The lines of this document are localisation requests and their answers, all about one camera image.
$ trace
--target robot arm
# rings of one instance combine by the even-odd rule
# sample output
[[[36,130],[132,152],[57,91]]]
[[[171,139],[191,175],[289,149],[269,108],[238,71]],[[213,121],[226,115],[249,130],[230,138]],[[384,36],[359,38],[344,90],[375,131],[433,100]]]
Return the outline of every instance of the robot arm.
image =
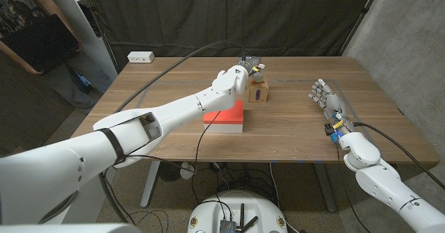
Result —
[[[377,200],[391,207],[416,232],[441,232],[445,215],[408,188],[398,172],[380,157],[380,151],[362,133],[356,132],[349,121],[341,99],[319,79],[309,97],[323,110],[332,133],[342,150],[349,151],[343,160],[355,172],[360,187]]]
[[[171,131],[205,113],[230,109],[248,71],[219,72],[212,86],[163,106],[110,115],[94,132],[0,159],[0,224],[38,223],[46,213],[110,166],[128,166]]]

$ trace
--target black backdrop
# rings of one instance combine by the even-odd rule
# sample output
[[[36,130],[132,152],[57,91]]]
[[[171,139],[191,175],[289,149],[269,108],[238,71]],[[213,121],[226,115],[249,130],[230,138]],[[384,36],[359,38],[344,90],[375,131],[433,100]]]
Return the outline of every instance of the black backdrop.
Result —
[[[130,51],[185,56],[217,40],[253,56],[337,56],[367,0],[91,0],[122,69]],[[239,56],[216,48],[201,56]]]

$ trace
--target black shirt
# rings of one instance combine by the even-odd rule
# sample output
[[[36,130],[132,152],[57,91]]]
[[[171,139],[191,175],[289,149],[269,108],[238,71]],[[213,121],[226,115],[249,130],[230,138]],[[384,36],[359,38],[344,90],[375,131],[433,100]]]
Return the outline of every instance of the black shirt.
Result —
[[[0,0],[0,33],[14,33],[47,15],[35,0]]]

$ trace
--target black strap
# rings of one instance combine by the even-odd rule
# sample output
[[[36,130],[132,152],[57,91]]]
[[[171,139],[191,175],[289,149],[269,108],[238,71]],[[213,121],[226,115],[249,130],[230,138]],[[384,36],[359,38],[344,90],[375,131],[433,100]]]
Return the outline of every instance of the black strap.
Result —
[[[120,146],[119,140],[118,138],[116,138],[114,133],[108,128],[98,129],[96,131],[103,132],[105,136],[110,140],[110,143],[113,146],[114,151],[116,152],[116,156],[118,156],[118,158],[114,162],[114,165],[124,162],[127,156],[125,156],[124,150],[122,149],[122,146]]]

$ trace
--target robot finger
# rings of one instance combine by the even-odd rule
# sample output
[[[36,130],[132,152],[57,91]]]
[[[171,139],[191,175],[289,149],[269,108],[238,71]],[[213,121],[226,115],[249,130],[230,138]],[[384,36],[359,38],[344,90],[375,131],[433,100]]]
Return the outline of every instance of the robot finger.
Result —
[[[309,94],[308,97],[309,97],[310,99],[312,99],[312,100],[313,100],[314,102],[316,102],[316,103],[318,103],[318,101],[320,101],[320,99],[317,98],[317,97],[315,97],[313,94]]]

